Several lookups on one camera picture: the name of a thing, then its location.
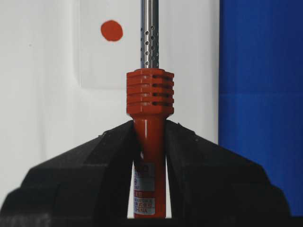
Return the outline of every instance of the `white backdrop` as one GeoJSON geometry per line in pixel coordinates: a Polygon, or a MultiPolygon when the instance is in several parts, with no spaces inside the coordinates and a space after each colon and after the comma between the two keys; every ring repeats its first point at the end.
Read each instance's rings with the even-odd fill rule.
{"type": "MultiPolygon", "coordinates": [[[[139,67],[140,1],[125,1],[123,10],[122,0],[0,1],[0,204],[30,167],[130,120],[123,77],[139,67]],[[111,75],[117,74],[114,60],[97,71],[100,77],[79,69],[86,2],[110,6],[104,19],[119,15],[124,21],[136,9],[138,21],[121,23],[124,45],[115,50],[131,51],[123,75],[111,75]],[[133,26],[138,34],[129,32],[133,26]],[[105,75],[120,77],[121,86],[106,84],[105,75]]],[[[219,0],[159,2],[160,67],[175,73],[170,120],[217,143],[219,0]]],[[[102,45],[91,51],[106,54],[102,45]]]]}

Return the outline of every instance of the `orange grip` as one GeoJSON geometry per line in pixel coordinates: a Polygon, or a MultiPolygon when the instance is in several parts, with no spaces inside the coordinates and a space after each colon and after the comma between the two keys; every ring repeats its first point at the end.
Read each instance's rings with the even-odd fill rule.
{"type": "Polygon", "coordinates": [[[174,113],[173,73],[139,69],[127,73],[127,113],[142,151],[134,161],[134,217],[165,218],[164,123],[174,113]]]}

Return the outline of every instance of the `blue panel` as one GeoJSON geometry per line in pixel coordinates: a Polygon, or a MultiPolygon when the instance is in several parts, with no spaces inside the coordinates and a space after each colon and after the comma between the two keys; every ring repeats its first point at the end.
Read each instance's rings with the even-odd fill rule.
{"type": "Polygon", "coordinates": [[[221,0],[219,144],[303,215],[303,0],[221,0]]]}

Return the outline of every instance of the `red dot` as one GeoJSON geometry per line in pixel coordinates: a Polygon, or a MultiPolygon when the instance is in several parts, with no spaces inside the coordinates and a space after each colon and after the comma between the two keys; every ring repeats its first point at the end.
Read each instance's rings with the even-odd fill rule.
{"type": "Polygon", "coordinates": [[[121,25],[114,20],[104,22],[101,25],[101,33],[108,41],[118,41],[123,36],[121,25]]]}

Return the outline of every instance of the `perforated metal tube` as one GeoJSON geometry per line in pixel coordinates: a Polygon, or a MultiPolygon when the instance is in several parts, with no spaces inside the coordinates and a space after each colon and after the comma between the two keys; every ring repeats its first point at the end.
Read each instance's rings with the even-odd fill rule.
{"type": "Polygon", "coordinates": [[[159,0],[141,0],[141,68],[159,68],[159,0]]]}

